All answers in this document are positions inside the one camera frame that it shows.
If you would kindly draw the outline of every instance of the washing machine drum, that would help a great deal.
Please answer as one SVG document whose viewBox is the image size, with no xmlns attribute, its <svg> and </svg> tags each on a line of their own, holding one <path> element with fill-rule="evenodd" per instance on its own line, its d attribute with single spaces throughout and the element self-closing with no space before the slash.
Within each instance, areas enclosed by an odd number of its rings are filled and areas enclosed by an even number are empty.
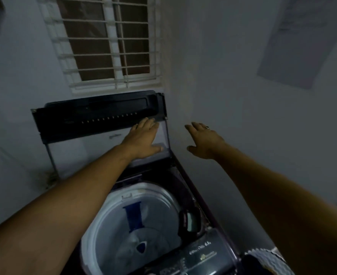
<svg viewBox="0 0 337 275">
<path fill-rule="evenodd" d="M 138 183 L 112 192 L 81 240 L 90 275 L 126 275 L 181 244 L 180 206 L 160 186 Z"/>
</svg>

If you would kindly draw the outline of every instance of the white wall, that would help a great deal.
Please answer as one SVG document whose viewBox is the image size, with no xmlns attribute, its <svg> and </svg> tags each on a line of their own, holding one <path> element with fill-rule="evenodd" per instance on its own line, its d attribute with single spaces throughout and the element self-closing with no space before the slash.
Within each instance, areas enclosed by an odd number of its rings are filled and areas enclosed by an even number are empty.
<svg viewBox="0 0 337 275">
<path fill-rule="evenodd" d="M 0 23 L 0 222 L 42 191 L 30 174 L 50 170 L 30 109 L 72 98 L 36 0 L 3 0 Z M 27 170 L 16 170 L 17 165 Z"/>
<path fill-rule="evenodd" d="M 193 157 L 184 124 L 200 121 L 271 169 L 337 203 L 337 44 L 312 90 L 256 75 L 281 0 L 163 0 L 171 145 L 241 250 L 271 247 L 234 184 Z"/>
</svg>

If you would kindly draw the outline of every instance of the white window frame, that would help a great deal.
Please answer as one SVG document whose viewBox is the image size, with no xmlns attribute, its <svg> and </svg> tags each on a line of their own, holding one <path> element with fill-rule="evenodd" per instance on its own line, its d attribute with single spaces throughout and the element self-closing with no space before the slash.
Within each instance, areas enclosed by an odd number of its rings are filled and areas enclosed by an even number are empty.
<svg viewBox="0 0 337 275">
<path fill-rule="evenodd" d="M 98 93 L 103 91 L 131 91 L 147 87 L 161 86 L 161 0 L 147 0 L 148 8 L 148 37 L 150 73 L 123 75 L 121 69 L 121 52 L 117 41 L 116 19 L 112 0 L 102 0 L 106 30 L 110 44 L 115 78 L 82 81 L 77 71 L 78 67 L 57 4 L 57 0 L 38 0 L 41 13 L 45 20 L 49 36 L 54 45 L 67 83 L 74 94 Z"/>
</svg>

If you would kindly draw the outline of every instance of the top-load washing machine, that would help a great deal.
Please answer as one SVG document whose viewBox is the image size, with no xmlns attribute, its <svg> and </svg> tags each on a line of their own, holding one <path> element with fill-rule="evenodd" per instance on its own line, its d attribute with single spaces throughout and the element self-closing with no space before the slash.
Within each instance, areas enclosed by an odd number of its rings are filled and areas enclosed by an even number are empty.
<svg viewBox="0 0 337 275">
<path fill-rule="evenodd" d="M 65 179 L 122 142 L 144 117 L 163 151 L 131 162 L 77 245 L 64 274 L 235 274 L 239 255 L 170 149 L 164 95 L 143 91 L 48 103 L 32 110 Z"/>
</svg>

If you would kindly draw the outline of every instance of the open lid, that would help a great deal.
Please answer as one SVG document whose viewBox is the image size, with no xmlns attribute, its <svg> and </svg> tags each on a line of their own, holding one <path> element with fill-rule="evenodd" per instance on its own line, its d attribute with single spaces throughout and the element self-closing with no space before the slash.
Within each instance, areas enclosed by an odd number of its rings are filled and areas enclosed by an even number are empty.
<svg viewBox="0 0 337 275">
<path fill-rule="evenodd" d="M 47 103 L 33 117 L 54 169 L 64 179 L 122 142 L 130 127 L 145 117 L 160 122 L 153 144 L 158 154 L 134 160 L 141 166 L 170 157 L 164 96 L 154 91 L 87 97 Z"/>
</svg>

